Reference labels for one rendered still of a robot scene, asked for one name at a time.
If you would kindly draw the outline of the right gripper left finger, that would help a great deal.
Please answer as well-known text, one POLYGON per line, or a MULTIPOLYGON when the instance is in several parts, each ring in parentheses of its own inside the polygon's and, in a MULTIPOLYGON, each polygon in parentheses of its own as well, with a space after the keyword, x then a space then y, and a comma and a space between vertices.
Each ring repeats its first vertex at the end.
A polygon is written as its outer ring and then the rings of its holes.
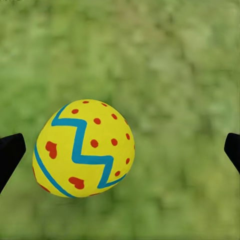
POLYGON ((0 194, 25 153, 22 133, 0 138, 0 194))

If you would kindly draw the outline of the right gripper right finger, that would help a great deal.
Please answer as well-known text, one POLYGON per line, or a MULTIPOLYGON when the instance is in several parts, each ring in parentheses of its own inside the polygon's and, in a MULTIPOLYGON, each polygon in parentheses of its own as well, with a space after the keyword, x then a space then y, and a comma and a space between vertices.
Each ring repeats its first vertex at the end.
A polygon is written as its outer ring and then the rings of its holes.
POLYGON ((240 135, 235 133, 228 133, 224 151, 240 173, 240 135))

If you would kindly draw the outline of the easter egg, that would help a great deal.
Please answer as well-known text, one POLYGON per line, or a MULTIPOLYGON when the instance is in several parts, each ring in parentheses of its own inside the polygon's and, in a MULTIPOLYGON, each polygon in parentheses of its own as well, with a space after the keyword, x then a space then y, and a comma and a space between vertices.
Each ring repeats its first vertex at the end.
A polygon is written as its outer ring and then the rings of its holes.
POLYGON ((102 101, 82 99, 62 107, 43 127, 32 167, 47 192, 83 198, 117 185, 134 158, 134 137, 124 117, 102 101))

